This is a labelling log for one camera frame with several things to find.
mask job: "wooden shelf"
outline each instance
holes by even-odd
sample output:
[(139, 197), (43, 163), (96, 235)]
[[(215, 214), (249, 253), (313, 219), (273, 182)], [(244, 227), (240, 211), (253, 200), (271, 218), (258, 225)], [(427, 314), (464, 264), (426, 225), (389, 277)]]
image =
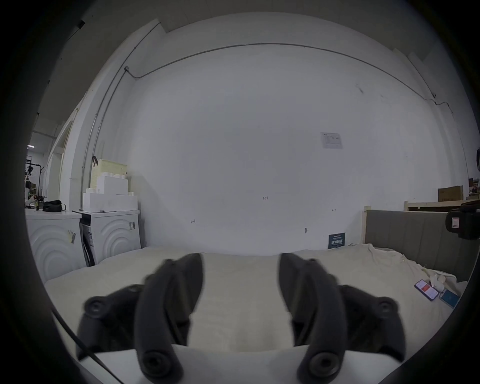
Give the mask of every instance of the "wooden shelf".
[(455, 201), (440, 201), (432, 203), (413, 203), (405, 201), (406, 211), (429, 211), (429, 212), (448, 212), (451, 209), (459, 207), (463, 203), (475, 201), (472, 200), (455, 200)]

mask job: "black cable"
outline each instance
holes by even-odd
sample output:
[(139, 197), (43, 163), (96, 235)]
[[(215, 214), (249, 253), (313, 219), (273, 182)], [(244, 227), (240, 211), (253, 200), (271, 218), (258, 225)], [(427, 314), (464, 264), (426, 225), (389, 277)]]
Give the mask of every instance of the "black cable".
[(72, 340), (75, 342), (76, 345), (88, 356), (90, 357), (94, 362), (96, 362), (100, 367), (102, 367), (104, 370), (106, 370), (108, 373), (110, 373), (120, 384), (125, 384), (122, 380), (120, 380), (103, 362), (100, 360), (91, 350), (88, 349), (88, 347), (77, 337), (77, 335), (70, 329), (70, 327), (67, 325), (65, 320), (60, 316), (58, 313), (57, 309), (55, 307), (52, 307), (52, 313), (55, 316), (55, 318), (58, 320), (62, 328), (68, 333), (68, 336), (72, 338)]

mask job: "upholstered headboard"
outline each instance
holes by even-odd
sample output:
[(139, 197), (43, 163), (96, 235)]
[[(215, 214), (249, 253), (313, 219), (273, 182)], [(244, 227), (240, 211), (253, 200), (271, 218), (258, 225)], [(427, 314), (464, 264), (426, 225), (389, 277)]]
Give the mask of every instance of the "upholstered headboard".
[(465, 281), (478, 256), (480, 240), (459, 239), (445, 228), (446, 212), (364, 212), (364, 243), (391, 248), (430, 269)]

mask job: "label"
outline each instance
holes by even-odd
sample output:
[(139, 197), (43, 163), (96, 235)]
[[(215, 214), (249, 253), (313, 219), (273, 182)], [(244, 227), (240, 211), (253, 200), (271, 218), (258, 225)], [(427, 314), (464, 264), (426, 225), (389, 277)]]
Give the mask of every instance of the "label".
[(460, 228), (460, 218), (453, 217), (452, 218), (452, 228)]
[(72, 230), (68, 230), (68, 240), (70, 240), (70, 243), (73, 244), (75, 242), (75, 236), (75, 232), (73, 232)]
[(343, 247), (345, 245), (345, 232), (328, 235), (328, 249)]
[(342, 139), (338, 133), (322, 132), (324, 148), (342, 149)]

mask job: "white cloth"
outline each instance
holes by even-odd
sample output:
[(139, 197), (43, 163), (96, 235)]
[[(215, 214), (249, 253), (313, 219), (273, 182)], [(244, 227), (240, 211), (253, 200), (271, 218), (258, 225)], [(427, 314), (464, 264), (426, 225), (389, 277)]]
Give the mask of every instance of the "white cloth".
[[(87, 298), (142, 283), (164, 259), (177, 259), (187, 253), (162, 247), (131, 251), (57, 277), (46, 282), (45, 287), (67, 324), (76, 331)], [(407, 358), (436, 333), (452, 312), (438, 298), (430, 302), (414, 288), (419, 280), (428, 280), (428, 275), (398, 252), (358, 244), (296, 254), (318, 259), (339, 284), (395, 299), (406, 333)], [(290, 315), (277, 286), (278, 255), (203, 256), (204, 288), (191, 317), (189, 345), (236, 352), (291, 347)], [(74, 343), (65, 332), (62, 335), (73, 352)]]

